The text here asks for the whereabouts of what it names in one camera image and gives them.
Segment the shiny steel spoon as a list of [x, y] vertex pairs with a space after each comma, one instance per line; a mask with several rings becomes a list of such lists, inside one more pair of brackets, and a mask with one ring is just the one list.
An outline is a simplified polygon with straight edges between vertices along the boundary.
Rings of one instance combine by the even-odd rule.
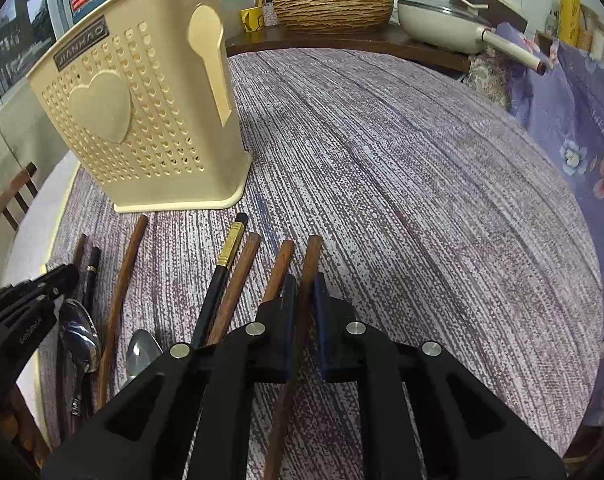
[[96, 326], [75, 299], [63, 301], [59, 310], [60, 340], [75, 366], [75, 381], [70, 407], [71, 431], [77, 432], [83, 423], [84, 379], [96, 372], [100, 364], [101, 346]]

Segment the matte steel spoon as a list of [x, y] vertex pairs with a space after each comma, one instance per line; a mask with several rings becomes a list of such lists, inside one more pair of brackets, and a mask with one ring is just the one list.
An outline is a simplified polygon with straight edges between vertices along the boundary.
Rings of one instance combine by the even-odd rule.
[[161, 354], [160, 344], [148, 330], [136, 330], [126, 350], [126, 379], [136, 378]]

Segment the brown wooden chopstick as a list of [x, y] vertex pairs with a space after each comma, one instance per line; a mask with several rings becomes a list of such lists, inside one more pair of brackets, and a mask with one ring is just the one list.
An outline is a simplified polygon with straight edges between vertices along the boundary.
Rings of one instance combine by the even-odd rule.
[[272, 301], [278, 297], [281, 285], [288, 272], [293, 255], [294, 243], [292, 240], [284, 240], [278, 250], [278, 254], [268, 278], [262, 302]]
[[107, 403], [111, 367], [114, 359], [114, 352], [116, 352], [116, 336], [118, 336], [120, 316], [124, 306], [128, 285], [130, 284], [133, 274], [139, 246], [145, 235], [147, 226], [148, 217], [145, 214], [141, 214], [137, 219], [133, 234], [128, 241], [122, 266], [118, 274], [118, 279], [116, 280], [116, 288], [114, 289], [109, 310], [104, 350], [102, 350], [99, 367], [96, 399], [98, 411], [100, 411], [104, 407], [104, 404]]
[[221, 307], [218, 309], [213, 327], [206, 340], [208, 346], [218, 344], [226, 335], [260, 244], [261, 237], [259, 234], [251, 232], [244, 248], [242, 248], [236, 269], [230, 278]]
[[296, 297], [296, 322], [294, 322], [290, 380], [279, 390], [273, 413], [272, 428], [270, 428], [270, 436], [268, 437], [263, 471], [263, 478], [267, 480], [278, 478], [282, 456], [284, 456], [287, 428], [294, 395], [296, 394], [296, 386], [298, 385], [305, 335], [311, 317], [313, 284], [318, 269], [319, 256], [322, 252], [322, 244], [323, 239], [319, 235], [311, 235], [308, 238], [301, 283]]

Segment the dark brown chopstick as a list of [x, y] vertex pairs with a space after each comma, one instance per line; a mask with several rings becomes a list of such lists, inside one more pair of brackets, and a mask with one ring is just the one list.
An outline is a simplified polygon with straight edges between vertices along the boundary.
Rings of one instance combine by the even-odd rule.
[[[72, 263], [79, 269], [82, 265], [86, 235], [82, 233], [75, 245]], [[66, 400], [64, 400], [64, 367], [66, 366], [66, 356], [61, 339], [57, 340], [56, 352], [56, 417], [59, 431], [59, 440], [63, 442], [66, 438]]]

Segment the wooden chair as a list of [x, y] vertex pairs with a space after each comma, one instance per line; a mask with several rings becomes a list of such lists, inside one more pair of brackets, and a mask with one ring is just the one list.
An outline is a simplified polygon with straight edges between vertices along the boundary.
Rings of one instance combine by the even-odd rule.
[[12, 178], [8, 186], [0, 194], [0, 219], [4, 218], [15, 233], [18, 232], [19, 222], [9, 210], [9, 204], [15, 202], [24, 214], [29, 212], [29, 204], [23, 197], [22, 188], [26, 188], [32, 198], [38, 194], [38, 189], [33, 181], [37, 172], [37, 166], [34, 162], [29, 162], [22, 168], [15, 177]]

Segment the purple woven tablecloth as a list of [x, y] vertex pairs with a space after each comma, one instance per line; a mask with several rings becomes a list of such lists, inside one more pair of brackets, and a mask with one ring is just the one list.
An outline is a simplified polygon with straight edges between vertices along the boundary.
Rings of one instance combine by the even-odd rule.
[[[396, 341], [437, 339], [559, 453], [592, 390], [602, 325], [595, 249], [568, 185], [508, 114], [392, 56], [281, 50], [230, 61], [253, 166], [239, 209], [262, 245], [234, 323], [252, 321], [277, 249], [323, 237], [336, 296]], [[149, 215], [121, 315], [111, 392], [134, 330], [190, 338], [231, 210]], [[108, 316], [136, 223], [80, 170], [54, 259], [102, 249]], [[283, 479], [363, 479], [356, 393], [302, 379]]]

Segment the cream perforated utensil holder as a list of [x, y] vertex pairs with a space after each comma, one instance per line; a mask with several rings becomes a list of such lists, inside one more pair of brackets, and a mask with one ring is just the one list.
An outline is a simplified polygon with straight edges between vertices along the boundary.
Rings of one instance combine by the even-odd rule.
[[116, 211], [226, 209], [244, 194], [220, 0], [108, 0], [28, 83]]

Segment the sliding glass window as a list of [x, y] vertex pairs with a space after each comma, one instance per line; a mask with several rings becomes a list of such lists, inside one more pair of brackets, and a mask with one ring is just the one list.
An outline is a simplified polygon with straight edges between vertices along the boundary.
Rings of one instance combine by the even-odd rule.
[[6, 0], [0, 8], [0, 98], [56, 42], [47, 0]]

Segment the purple floral cloth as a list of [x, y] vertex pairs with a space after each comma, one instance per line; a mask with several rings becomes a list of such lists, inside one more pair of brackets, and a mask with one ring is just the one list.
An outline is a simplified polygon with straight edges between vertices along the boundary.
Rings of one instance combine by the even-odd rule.
[[496, 138], [498, 161], [530, 188], [521, 208], [554, 312], [543, 339], [564, 361], [552, 383], [576, 420], [604, 429], [604, 63], [559, 40], [542, 51], [509, 24], [497, 35], [544, 68], [510, 63], [508, 129]]

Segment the yellow mug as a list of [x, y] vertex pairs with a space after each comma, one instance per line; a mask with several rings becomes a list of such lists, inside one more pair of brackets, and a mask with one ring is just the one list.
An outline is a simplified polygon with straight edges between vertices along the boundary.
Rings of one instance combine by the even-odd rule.
[[258, 32], [265, 28], [262, 6], [252, 6], [251, 8], [242, 9], [239, 11], [239, 14], [244, 32]]

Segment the dark wooden counter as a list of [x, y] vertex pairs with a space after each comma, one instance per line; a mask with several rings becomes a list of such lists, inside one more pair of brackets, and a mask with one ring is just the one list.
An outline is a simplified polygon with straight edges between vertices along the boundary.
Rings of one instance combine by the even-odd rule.
[[468, 74], [470, 70], [468, 55], [447, 52], [414, 41], [400, 26], [393, 24], [387, 24], [374, 32], [352, 34], [316, 34], [276, 26], [258, 32], [243, 32], [226, 40], [228, 56], [294, 48], [357, 50], [393, 55], [442, 73]]

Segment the cream frying pan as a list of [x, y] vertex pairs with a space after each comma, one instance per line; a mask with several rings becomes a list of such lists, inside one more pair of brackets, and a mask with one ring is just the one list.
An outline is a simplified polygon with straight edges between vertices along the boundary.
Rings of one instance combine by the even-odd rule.
[[398, 21], [413, 40], [440, 49], [475, 55], [491, 47], [540, 75], [548, 69], [548, 64], [541, 58], [497, 35], [491, 24], [479, 15], [462, 9], [398, 0]]

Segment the yellow packaged roll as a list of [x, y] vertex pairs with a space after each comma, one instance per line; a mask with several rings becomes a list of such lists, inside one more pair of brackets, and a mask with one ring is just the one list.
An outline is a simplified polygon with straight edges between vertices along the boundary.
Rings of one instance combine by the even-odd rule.
[[580, 6], [581, 0], [560, 0], [558, 37], [572, 47], [579, 42]]

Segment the brown rice cooker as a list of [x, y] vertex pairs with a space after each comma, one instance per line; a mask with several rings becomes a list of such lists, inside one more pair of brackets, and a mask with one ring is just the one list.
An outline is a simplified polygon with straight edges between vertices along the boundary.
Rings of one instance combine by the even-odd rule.
[[479, 10], [481, 18], [485, 18], [494, 27], [508, 23], [519, 32], [525, 32], [528, 20], [523, 10], [514, 0], [467, 0], [473, 4], [486, 4], [486, 9]]

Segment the woven pattern basin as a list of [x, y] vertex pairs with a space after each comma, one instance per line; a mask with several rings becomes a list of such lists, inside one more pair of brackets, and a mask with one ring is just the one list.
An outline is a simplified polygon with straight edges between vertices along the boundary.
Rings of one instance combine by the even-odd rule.
[[394, 0], [274, 0], [281, 25], [312, 34], [371, 32], [387, 24], [393, 7]]

